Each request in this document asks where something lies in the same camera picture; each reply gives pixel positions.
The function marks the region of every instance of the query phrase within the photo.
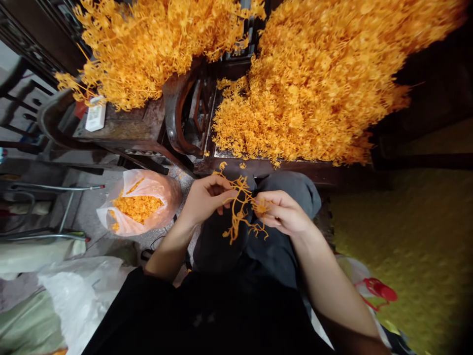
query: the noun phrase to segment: black shirt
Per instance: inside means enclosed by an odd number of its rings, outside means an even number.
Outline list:
[[[333,354],[314,331],[299,292],[259,272],[191,272],[178,288],[132,271],[83,354],[219,352]]]

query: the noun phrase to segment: gray pants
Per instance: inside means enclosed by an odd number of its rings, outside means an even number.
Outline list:
[[[227,179],[235,180],[245,176],[245,170],[231,170],[224,173]],[[248,185],[253,197],[261,191],[286,191],[299,203],[304,212],[313,219],[321,207],[321,201],[313,182],[305,175],[289,171],[276,171],[264,178],[257,185],[253,176],[248,176]],[[248,203],[247,221],[262,224],[255,216]],[[229,237],[222,237],[223,232],[232,225],[231,209],[224,209],[223,216],[217,212],[202,226],[202,231],[194,249],[194,270],[202,273],[222,274],[235,268],[238,260],[244,256],[256,260],[267,273],[287,287],[297,288],[299,267],[289,237],[276,228],[265,227],[269,236],[264,240],[264,233],[255,236],[248,226],[240,222],[238,238],[230,245]]]

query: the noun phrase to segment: hand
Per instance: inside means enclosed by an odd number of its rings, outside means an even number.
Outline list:
[[[194,181],[182,209],[180,219],[190,226],[209,218],[215,210],[223,215],[223,208],[230,208],[230,202],[238,195],[224,177],[210,175]]]
[[[302,207],[285,191],[260,192],[256,200],[270,202],[265,216],[258,215],[258,218],[288,236],[306,235],[316,228]]]

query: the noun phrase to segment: white plastic bag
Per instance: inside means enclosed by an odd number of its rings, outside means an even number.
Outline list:
[[[144,179],[138,187],[131,193],[130,191],[141,179]],[[132,218],[120,212],[113,206],[113,200],[120,196],[153,196],[161,199],[164,206],[160,206],[148,219],[144,225],[136,222]],[[131,237],[143,234],[151,229],[163,228],[171,222],[182,201],[182,192],[179,183],[167,176],[152,172],[150,170],[133,169],[123,172],[123,179],[120,180],[107,196],[107,201],[102,207],[97,209],[97,215],[102,225],[115,234],[122,237]],[[116,220],[109,211],[115,212]],[[118,222],[119,229],[114,231],[112,225]]]
[[[51,294],[61,318],[68,355],[80,355],[132,268],[122,259],[98,256],[53,263],[38,273],[39,284]]]
[[[13,280],[55,261],[85,253],[85,241],[45,238],[0,243],[0,278]]]

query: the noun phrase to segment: person's right hand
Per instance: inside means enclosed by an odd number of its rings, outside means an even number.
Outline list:
[[[258,218],[267,226],[277,228],[288,236],[309,234],[316,228],[302,207],[285,191],[260,192],[256,200],[258,203],[265,201],[269,209],[265,216],[257,213]]]

